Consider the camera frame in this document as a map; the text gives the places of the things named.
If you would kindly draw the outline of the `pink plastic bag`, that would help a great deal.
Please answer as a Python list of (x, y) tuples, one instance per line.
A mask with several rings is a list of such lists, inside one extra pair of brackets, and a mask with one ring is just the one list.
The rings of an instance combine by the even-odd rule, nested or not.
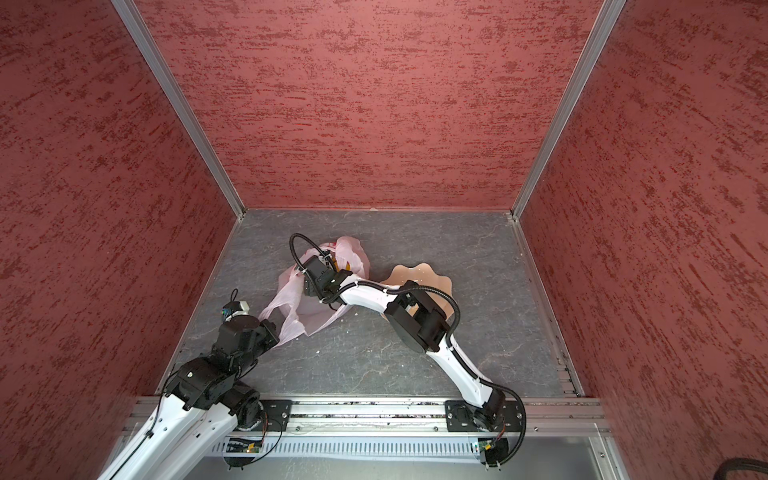
[[(320, 247), (330, 251), (341, 270), (349, 270), (363, 279), (369, 278), (370, 261), (357, 238), (342, 236)], [(284, 317), (278, 345), (284, 345), (300, 335), (312, 336), (352, 309), (351, 306), (341, 305), (333, 310), (315, 295), (305, 294), (304, 280), (304, 275), (296, 266), (286, 269), (278, 278), (276, 295), (257, 316), (262, 321), (268, 320), (275, 312)]]

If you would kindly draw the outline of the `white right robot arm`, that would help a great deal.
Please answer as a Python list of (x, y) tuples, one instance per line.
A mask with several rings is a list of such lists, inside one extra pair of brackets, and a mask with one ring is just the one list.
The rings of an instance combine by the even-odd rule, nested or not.
[(328, 253), (298, 261), (297, 269), (308, 280), (308, 293), (320, 303), (363, 307), (381, 314), (409, 349), (435, 362), (458, 389), (469, 421), (478, 430), (526, 429), (519, 395), (481, 374), (454, 339), (461, 311), (447, 292), (413, 280), (401, 286), (365, 280), (333, 266)]

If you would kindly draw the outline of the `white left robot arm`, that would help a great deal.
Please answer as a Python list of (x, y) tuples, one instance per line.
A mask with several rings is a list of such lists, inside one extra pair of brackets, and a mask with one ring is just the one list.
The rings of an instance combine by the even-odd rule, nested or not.
[(221, 324), (210, 352), (172, 373), (157, 406), (102, 479), (182, 479), (230, 433), (266, 432), (260, 393), (242, 381), (279, 343), (277, 327), (242, 312)]

